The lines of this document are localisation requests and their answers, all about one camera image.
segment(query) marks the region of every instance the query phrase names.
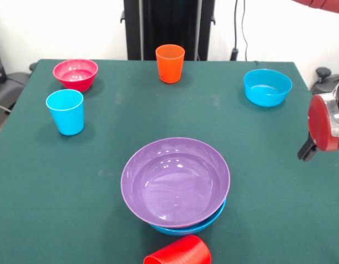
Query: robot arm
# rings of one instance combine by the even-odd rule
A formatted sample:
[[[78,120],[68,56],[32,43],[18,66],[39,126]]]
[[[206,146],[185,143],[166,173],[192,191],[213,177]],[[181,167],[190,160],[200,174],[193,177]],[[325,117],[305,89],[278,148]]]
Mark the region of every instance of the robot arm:
[[[294,0],[313,8],[339,13],[339,0]],[[339,150],[339,83],[330,93],[314,95],[308,113],[308,139],[298,152],[298,158],[310,160],[318,149]]]
[[[339,0],[294,0],[306,6],[339,13]]]

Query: stacked bowls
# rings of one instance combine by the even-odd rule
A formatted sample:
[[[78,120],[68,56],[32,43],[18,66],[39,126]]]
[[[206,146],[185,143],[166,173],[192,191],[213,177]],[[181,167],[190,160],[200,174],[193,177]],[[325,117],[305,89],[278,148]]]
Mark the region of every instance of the stacked bowls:
[[[209,226],[225,206],[229,184],[223,157],[208,144],[183,137],[142,147],[121,178],[128,208],[169,235],[193,234]]]

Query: plastic bowl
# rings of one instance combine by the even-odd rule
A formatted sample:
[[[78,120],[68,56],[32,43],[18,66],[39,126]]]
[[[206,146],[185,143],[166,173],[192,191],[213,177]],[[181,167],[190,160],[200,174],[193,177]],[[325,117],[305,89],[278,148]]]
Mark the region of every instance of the plastic bowl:
[[[258,106],[272,107],[282,103],[292,89],[292,81],[275,70],[258,69],[244,76],[245,95]]]
[[[123,199],[143,221],[183,228],[209,218],[229,190],[229,170],[211,146],[174,137],[141,148],[125,165]]]
[[[200,222],[199,224],[192,225],[191,227],[184,227],[184,228],[165,228],[165,227],[158,227],[156,225],[151,225],[153,228],[155,228],[157,231],[166,234],[166,235],[175,235],[175,236],[180,236],[180,235],[191,235],[191,234],[196,234],[200,231],[203,231],[206,227],[211,225],[222,213],[224,207],[226,204],[226,200],[223,202],[221,207],[208,219]]]
[[[94,82],[99,67],[88,59],[69,59],[58,63],[53,76],[68,89],[85,92]]]

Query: pink bowl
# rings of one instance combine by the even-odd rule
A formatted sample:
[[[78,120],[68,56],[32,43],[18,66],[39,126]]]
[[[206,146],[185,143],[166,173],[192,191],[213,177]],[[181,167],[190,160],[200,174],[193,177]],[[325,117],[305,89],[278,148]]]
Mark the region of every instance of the pink bowl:
[[[88,59],[69,59],[58,63],[53,69],[53,76],[64,87],[85,92],[94,82],[99,67]]]

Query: blue bowl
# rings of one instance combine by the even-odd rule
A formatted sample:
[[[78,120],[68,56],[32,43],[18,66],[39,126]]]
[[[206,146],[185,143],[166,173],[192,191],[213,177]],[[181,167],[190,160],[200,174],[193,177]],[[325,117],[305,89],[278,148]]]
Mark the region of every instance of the blue bowl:
[[[245,95],[258,106],[272,107],[282,103],[292,89],[292,81],[275,70],[252,70],[244,76]]]
[[[209,225],[211,225],[220,216],[220,214],[223,211],[223,208],[225,207],[225,204],[226,204],[226,200],[224,200],[221,207],[215,213],[213,213],[208,219],[200,222],[199,224],[192,225],[190,227],[173,229],[173,228],[158,227],[158,226],[152,225],[152,224],[151,224],[151,226],[153,228],[155,228],[157,231],[159,231],[163,234],[166,234],[166,235],[179,236],[179,235],[195,234],[195,233],[198,233],[198,232],[204,230]]]

